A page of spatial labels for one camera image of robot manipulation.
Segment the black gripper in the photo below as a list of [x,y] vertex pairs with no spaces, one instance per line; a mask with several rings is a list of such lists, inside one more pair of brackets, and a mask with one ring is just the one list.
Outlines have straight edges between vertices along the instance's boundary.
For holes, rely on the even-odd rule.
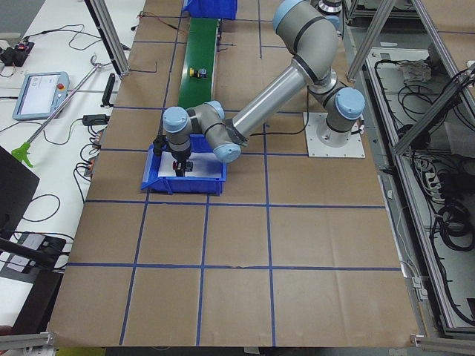
[[191,156],[191,151],[190,150],[172,151],[171,155],[176,160],[174,162],[174,170],[175,170],[176,176],[177,177],[184,177],[185,172],[186,172],[186,165],[184,164],[184,162],[186,162],[189,159],[189,157]]

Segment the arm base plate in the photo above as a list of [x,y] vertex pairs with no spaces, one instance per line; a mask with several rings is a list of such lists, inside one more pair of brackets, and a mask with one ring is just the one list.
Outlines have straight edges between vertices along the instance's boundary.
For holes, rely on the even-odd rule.
[[309,115],[305,129],[307,152],[310,158],[364,159],[366,157],[361,134],[353,134],[357,129],[354,122],[350,131],[338,133],[327,125],[327,113],[303,113],[304,120]]

